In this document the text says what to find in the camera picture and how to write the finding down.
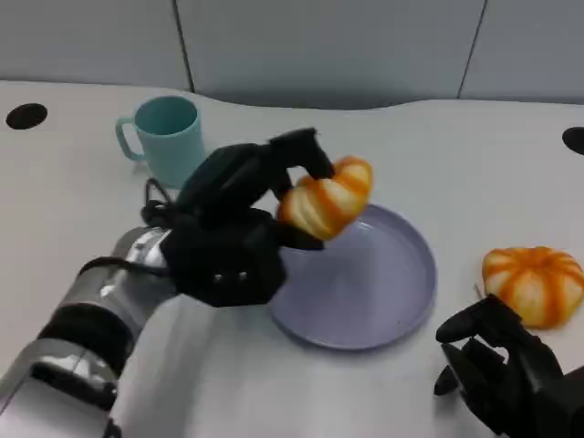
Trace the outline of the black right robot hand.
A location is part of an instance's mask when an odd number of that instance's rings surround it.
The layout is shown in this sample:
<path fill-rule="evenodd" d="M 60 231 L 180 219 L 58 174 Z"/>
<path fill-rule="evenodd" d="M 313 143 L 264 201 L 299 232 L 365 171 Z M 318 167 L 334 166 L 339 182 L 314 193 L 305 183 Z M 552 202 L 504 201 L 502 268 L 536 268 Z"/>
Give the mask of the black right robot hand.
<path fill-rule="evenodd" d="M 498 297 L 451 316 L 435 338 L 448 362 L 435 395 L 458 392 L 495 435 L 582 436 L 583 370 L 564 373 L 552 349 Z"/>

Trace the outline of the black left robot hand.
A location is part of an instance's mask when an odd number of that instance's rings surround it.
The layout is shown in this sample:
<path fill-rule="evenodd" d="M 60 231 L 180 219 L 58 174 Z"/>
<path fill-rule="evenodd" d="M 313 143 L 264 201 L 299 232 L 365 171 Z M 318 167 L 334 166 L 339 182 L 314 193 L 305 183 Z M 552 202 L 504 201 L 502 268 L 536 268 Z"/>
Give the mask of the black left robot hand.
<path fill-rule="evenodd" d="M 293 130 L 265 144 L 220 147 L 193 172 L 175 201 L 177 225 L 165 244 L 181 250 L 245 248 L 276 251 L 324 248 L 321 238 L 297 225 L 279 223 L 253 205 L 267 192 L 279 202 L 292 190 L 290 168 L 302 167 L 315 180 L 334 175 L 313 128 Z"/>

